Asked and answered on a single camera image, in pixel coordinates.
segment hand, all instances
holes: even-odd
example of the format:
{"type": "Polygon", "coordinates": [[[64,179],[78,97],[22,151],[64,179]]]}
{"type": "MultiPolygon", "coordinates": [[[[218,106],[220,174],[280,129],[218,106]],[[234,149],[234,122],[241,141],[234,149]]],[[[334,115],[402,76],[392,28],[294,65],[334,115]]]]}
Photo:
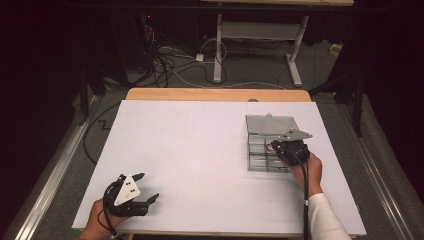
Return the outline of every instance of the hand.
{"type": "MultiPolygon", "coordinates": [[[[309,196],[311,197],[315,194],[322,193],[321,188],[321,176],[322,176],[322,162],[311,153],[309,160],[303,164],[305,170],[308,172],[309,177],[309,196]]],[[[293,171],[293,177],[301,189],[304,189],[303,181],[303,171],[300,165],[290,167],[293,171]]]]}
{"type": "MultiPolygon", "coordinates": [[[[87,225],[78,240],[101,240],[102,238],[110,235],[110,232],[102,225],[100,225],[97,216],[99,216],[98,219],[100,220],[100,222],[107,227],[108,225],[103,212],[103,199],[99,199],[93,203],[93,207],[91,208],[87,225]]],[[[114,228],[128,219],[128,217],[117,217],[110,213],[108,214],[108,216],[114,228]]]]}

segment black cable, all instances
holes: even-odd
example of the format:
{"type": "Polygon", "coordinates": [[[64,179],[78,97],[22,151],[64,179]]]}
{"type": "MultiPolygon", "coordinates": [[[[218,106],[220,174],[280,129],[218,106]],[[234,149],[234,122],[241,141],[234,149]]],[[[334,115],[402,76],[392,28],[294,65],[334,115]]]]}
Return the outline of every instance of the black cable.
{"type": "Polygon", "coordinates": [[[103,214],[105,216],[105,220],[106,223],[108,225],[108,227],[104,226],[101,222],[100,219],[97,219],[100,223],[100,225],[102,225],[104,228],[106,228],[111,234],[112,234],[112,238],[113,239],[118,239],[118,240],[122,240],[121,236],[119,236],[118,232],[116,232],[115,228],[112,226],[112,223],[110,222],[109,219],[109,213],[107,211],[108,206],[107,206],[107,195],[109,193],[109,191],[114,187],[114,184],[112,183],[111,185],[109,185],[106,190],[105,193],[103,194],[103,214]]]}
{"type": "Polygon", "coordinates": [[[117,103],[115,103],[115,104],[113,104],[112,106],[110,106],[110,107],[108,107],[106,110],[104,110],[99,116],[97,116],[94,120],[93,120],[93,122],[91,122],[90,123],[90,125],[88,126],[88,128],[87,128],[87,130],[85,131],[85,133],[84,133],[84,136],[83,136],[83,138],[82,138],[82,146],[83,146],[83,148],[84,148],[84,152],[85,152],[85,155],[87,155],[87,157],[88,157],[88,159],[90,159],[90,161],[94,164],[94,165],[96,165],[97,164],[97,162],[91,157],[91,155],[89,154],[89,152],[88,152],[88,150],[87,150],[87,146],[86,146],[86,139],[87,139],[87,135],[88,135],[88,132],[90,131],[90,129],[93,127],[93,125],[94,125],[94,123],[96,123],[97,122],[97,120],[99,120],[99,118],[101,118],[105,113],[107,113],[109,110],[111,110],[112,108],[114,108],[114,107],[116,107],[116,106],[118,106],[119,104],[121,104],[121,102],[117,102],[117,103]]]}
{"type": "Polygon", "coordinates": [[[305,170],[305,167],[303,166],[302,161],[297,157],[297,155],[290,151],[290,154],[292,154],[296,160],[298,161],[300,167],[302,168],[303,173],[303,184],[304,184],[304,198],[303,198],[303,239],[308,240],[309,239],[309,219],[308,219],[308,211],[309,211],[309,177],[308,172],[305,170]]]}

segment white table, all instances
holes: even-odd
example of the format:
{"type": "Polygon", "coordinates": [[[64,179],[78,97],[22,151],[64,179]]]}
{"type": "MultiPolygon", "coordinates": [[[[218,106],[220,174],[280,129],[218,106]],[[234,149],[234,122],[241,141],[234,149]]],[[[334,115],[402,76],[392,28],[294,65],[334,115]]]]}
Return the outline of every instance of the white table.
{"type": "MultiPolygon", "coordinates": [[[[326,6],[340,7],[352,6],[353,0],[202,0],[205,2],[244,3],[244,4],[277,4],[277,5],[303,5],[303,6],[326,6]]],[[[294,40],[293,52],[286,55],[287,65],[296,87],[302,87],[303,83],[296,66],[296,56],[302,43],[309,16],[303,16],[299,24],[277,23],[254,23],[254,22],[224,22],[222,14],[218,14],[216,33],[216,54],[214,64],[214,82],[221,82],[222,70],[222,38],[248,38],[270,40],[294,40]]]]}
{"type": "Polygon", "coordinates": [[[324,165],[322,186],[347,232],[366,234],[315,103],[123,101],[73,228],[119,174],[143,172],[145,217],[120,232],[211,236],[301,236],[302,191],[291,174],[247,171],[246,114],[293,116],[324,165]]]}

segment sleeve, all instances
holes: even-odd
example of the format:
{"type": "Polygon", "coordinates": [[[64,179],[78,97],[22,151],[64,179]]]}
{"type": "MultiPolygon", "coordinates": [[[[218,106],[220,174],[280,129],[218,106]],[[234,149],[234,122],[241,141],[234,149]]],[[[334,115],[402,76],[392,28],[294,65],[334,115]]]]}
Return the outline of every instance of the sleeve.
{"type": "Polygon", "coordinates": [[[323,193],[309,197],[308,215],[313,240],[351,240],[323,193]]]}

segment desk leg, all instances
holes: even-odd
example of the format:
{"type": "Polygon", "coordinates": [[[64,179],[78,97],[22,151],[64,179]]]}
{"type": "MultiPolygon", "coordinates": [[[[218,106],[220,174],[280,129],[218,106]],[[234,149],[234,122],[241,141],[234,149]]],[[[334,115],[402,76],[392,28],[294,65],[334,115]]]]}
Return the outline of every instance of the desk leg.
{"type": "Polygon", "coordinates": [[[215,66],[213,71],[213,81],[215,83],[221,82],[221,64],[222,64],[222,56],[221,56],[221,40],[222,40],[222,14],[218,14],[218,22],[216,25],[216,55],[215,55],[215,66]]]}
{"type": "Polygon", "coordinates": [[[296,56],[299,52],[300,44],[302,43],[303,34],[306,30],[306,24],[308,23],[309,16],[304,16],[302,18],[302,23],[299,26],[299,30],[297,32],[296,40],[294,42],[294,50],[292,54],[287,54],[287,64],[289,65],[290,73],[292,75],[293,83],[296,87],[302,86],[302,80],[300,79],[299,71],[296,67],[296,56]]]}

